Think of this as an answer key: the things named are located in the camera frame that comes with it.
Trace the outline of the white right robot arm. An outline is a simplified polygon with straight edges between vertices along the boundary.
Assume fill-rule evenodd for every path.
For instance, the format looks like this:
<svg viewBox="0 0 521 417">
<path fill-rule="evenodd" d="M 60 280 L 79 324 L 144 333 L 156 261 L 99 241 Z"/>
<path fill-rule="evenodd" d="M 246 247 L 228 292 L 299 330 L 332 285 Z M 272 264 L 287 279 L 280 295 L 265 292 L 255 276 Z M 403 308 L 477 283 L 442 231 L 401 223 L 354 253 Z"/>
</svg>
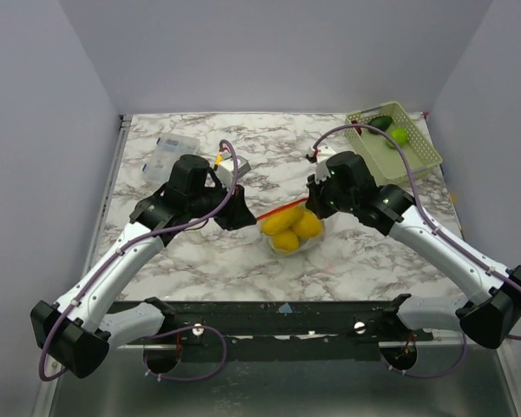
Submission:
<svg viewBox="0 0 521 417">
<path fill-rule="evenodd" d="M 414 250 L 461 290 L 458 297 L 407 295 L 382 319 L 395 341 L 413 330 L 462 331 L 484 348 L 498 348 L 521 317 L 521 266 L 508 268 L 478 252 L 420 208 L 393 184 L 379 186 L 364 159 L 352 151 L 311 149 L 315 172 L 307 179 L 307 208 L 320 219 L 355 216 Z"/>
</svg>

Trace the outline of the yellow toy mango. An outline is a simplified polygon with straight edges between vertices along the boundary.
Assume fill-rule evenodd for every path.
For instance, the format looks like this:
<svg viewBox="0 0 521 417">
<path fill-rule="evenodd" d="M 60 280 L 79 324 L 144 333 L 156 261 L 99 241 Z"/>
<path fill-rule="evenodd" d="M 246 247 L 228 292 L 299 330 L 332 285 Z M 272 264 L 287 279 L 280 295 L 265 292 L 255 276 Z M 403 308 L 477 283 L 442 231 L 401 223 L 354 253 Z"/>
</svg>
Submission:
<svg viewBox="0 0 521 417">
<path fill-rule="evenodd" d="M 277 235 L 291 228 L 303 216 L 303 209 L 298 206 L 286 208 L 270 215 L 261 225 L 261 232 L 265 235 Z"/>
</svg>

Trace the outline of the yellow toy pear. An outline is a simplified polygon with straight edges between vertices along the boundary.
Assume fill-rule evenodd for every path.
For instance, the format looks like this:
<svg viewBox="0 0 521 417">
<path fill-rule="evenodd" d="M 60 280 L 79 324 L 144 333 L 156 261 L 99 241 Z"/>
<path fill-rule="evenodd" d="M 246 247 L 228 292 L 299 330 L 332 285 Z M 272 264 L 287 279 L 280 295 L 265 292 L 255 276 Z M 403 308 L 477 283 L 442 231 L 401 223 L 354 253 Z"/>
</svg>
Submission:
<svg viewBox="0 0 521 417">
<path fill-rule="evenodd" d="M 299 249 L 300 238 L 288 228 L 272 237 L 272 245 L 278 252 L 291 254 Z"/>
</svg>

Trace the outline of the yellow toy lemon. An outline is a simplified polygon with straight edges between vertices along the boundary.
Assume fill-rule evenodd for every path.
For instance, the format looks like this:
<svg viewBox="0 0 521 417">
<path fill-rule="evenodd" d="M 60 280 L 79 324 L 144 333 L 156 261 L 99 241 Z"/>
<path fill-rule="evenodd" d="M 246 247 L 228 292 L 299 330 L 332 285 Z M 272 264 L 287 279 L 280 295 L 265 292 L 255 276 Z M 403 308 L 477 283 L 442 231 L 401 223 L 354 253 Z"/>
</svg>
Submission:
<svg viewBox="0 0 521 417">
<path fill-rule="evenodd" d="M 292 226 L 292 230 L 300 239 L 309 240 L 322 233 L 323 223 L 314 213 L 306 210 L 303 216 Z"/>
</svg>

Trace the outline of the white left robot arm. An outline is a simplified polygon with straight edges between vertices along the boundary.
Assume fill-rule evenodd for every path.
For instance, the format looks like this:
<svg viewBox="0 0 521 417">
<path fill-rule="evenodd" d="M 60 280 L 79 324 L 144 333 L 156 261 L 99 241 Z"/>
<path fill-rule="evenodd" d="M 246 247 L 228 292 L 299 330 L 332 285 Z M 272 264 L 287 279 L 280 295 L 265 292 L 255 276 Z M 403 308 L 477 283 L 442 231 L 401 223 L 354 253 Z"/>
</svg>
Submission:
<svg viewBox="0 0 521 417">
<path fill-rule="evenodd" d="M 82 379 L 92 374 L 110 350 L 143 337 L 169 341 L 175 322 L 157 299 L 123 313 L 110 313 L 118 295 L 175 236 L 208 220 L 233 231 L 256 223 L 238 180 L 250 171 L 247 159 L 224 150 L 215 165 L 183 155 L 170 177 L 140 200 L 107 253 L 54 303 L 39 301 L 30 311 L 41 356 L 51 356 Z"/>
</svg>

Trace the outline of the clear zip bag orange zipper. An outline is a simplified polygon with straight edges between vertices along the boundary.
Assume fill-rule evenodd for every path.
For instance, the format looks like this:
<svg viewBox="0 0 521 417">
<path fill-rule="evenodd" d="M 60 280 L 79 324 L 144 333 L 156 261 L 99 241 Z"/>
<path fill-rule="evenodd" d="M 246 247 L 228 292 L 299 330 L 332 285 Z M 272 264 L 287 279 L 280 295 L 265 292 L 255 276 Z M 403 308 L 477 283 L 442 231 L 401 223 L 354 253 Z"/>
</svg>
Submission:
<svg viewBox="0 0 521 417">
<path fill-rule="evenodd" d="M 294 255 L 320 243 L 328 226 L 307 208 L 307 198 L 278 204 L 256 217 L 267 249 L 278 256 Z"/>
</svg>

